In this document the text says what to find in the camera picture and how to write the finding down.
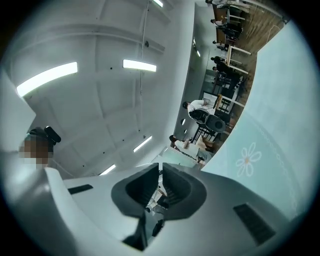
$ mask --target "table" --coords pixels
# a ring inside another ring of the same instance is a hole
[[[227,54],[226,54],[226,60],[225,60],[225,63],[226,63],[226,65],[227,65],[228,67],[230,67],[230,68],[232,68],[232,69],[235,69],[235,70],[238,70],[238,71],[240,71],[240,72],[243,72],[243,73],[245,73],[245,74],[249,74],[247,71],[244,71],[244,70],[242,70],[242,69],[240,69],[240,68],[238,68],[238,67],[236,67],[236,66],[230,65],[230,61],[233,61],[233,62],[236,62],[236,63],[241,64],[241,62],[236,61],[236,60],[234,60],[234,59],[231,59],[231,52],[232,52],[232,50],[237,50],[237,51],[239,51],[239,52],[243,52],[243,53],[248,54],[248,55],[251,55],[251,52],[248,52],[248,51],[246,51],[246,50],[242,50],[242,49],[237,48],[237,47],[235,47],[235,46],[229,45],[229,49],[228,49],[228,52],[227,52]]]
[[[226,99],[226,100],[228,100],[228,101],[231,101],[231,102],[233,102],[233,103],[235,103],[235,104],[237,104],[237,105],[239,105],[239,106],[241,106],[241,107],[243,107],[243,108],[245,107],[245,105],[239,103],[238,101],[234,100],[233,98],[228,98],[228,97],[223,96],[223,95],[221,95],[221,98],[222,98],[222,99]]]
[[[230,10],[228,9],[228,10],[226,11],[226,22],[227,22],[227,23],[230,23],[230,17],[236,18],[236,19],[239,19],[239,20],[243,20],[243,21],[246,20],[245,18],[242,18],[242,17],[239,17],[239,16],[230,15]]]

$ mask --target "person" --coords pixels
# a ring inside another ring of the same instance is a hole
[[[221,51],[227,52],[228,49],[229,49],[229,44],[227,44],[227,43],[222,43],[221,40],[220,40],[220,42],[213,41],[212,43],[213,43],[214,45],[216,45],[216,47],[217,47],[218,49],[220,49]]]
[[[223,25],[224,25],[224,23],[223,23],[222,21],[220,21],[220,20],[212,19],[212,20],[210,20],[210,22],[211,22],[212,24],[216,25],[216,27],[220,27],[220,26],[223,26]]]
[[[225,59],[223,59],[223,58],[221,58],[219,56],[212,57],[211,60],[214,61],[215,64],[225,61]]]
[[[207,4],[215,5],[218,9],[228,6],[236,6],[239,10],[248,13],[250,5],[235,0],[205,0]]]
[[[215,19],[212,19],[211,23],[215,24],[218,29],[223,29],[224,28],[224,29],[228,29],[228,30],[231,30],[231,31],[235,31],[236,34],[241,34],[242,33],[242,28],[240,26],[238,26],[238,25],[235,25],[235,24],[223,23],[222,21],[215,20]]]
[[[188,110],[188,115],[190,118],[192,118],[190,115],[190,112],[192,112],[194,110],[203,110],[210,115],[214,115],[215,111],[216,111],[214,108],[214,105],[208,104],[207,100],[194,100],[192,102],[185,101],[182,104],[182,107],[184,109]]]
[[[215,141],[209,141],[202,135],[199,136],[196,146],[212,153],[216,153],[219,149]]]
[[[169,139],[179,149],[179,151],[187,154],[194,159],[201,158],[206,164],[214,156],[212,153],[197,147],[195,144],[190,143],[190,141],[178,140],[174,135],[171,135]]]
[[[24,164],[31,166],[33,169],[43,169],[48,166],[49,159],[54,155],[54,145],[60,141],[61,138],[50,126],[45,129],[36,127],[26,135],[20,145],[18,149],[19,157]]]
[[[225,96],[227,96],[228,98],[232,98],[234,95],[234,88],[237,86],[239,82],[240,75],[234,72],[231,67],[228,67],[223,62],[218,62],[216,66],[214,66],[212,69],[213,71],[226,73],[227,77],[231,79],[231,82],[228,88],[228,95],[225,95]]]

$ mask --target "wooden table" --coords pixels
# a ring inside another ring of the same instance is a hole
[[[230,61],[233,61],[233,62],[242,64],[241,62],[239,62],[239,61],[237,61],[237,60],[231,59],[232,50],[237,50],[237,51],[239,51],[239,52],[243,52],[243,53],[248,54],[248,55],[251,55],[251,52],[248,52],[248,51],[246,51],[246,50],[242,50],[242,49],[237,48],[237,47],[235,47],[235,46],[229,45],[229,49],[228,49],[228,52],[227,52],[227,54],[226,54],[226,60],[225,60],[225,63],[226,63],[226,65],[227,65],[228,67],[230,67],[230,68],[232,68],[232,69],[235,69],[235,70],[238,70],[238,71],[240,71],[240,72],[243,72],[243,73],[245,73],[245,74],[249,74],[247,71],[244,71],[244,70],[242,70],[242,69],[240,69],[240,68],[238,68],[238,67],[236,67],[236,66],[230,65]]]

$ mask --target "black chair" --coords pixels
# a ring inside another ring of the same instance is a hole
[[[221,118],[209,114],[201,109],[191,111],[190,116],[197,121],[197,123],[205,125],[209,131],[223,133],[226,130],[226,124]]]

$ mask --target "black hair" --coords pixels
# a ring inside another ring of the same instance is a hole
[[[170,135],[169,140],[170,140],[173,144],[177,141],[177,139],[176,139],[173,135]]]
[[[185,101],[184,103],[182,103],[182,107],[184,108],[184,109],[188,109],[188,101]]]
[[[47,142],[48,152],[54,152],[54,145],[61,141],[61,138],[56,132],[50,127],[47,126],[45,129],[41,127],[36,127],[32,129],[25,137],[25,141],[44,141]]]

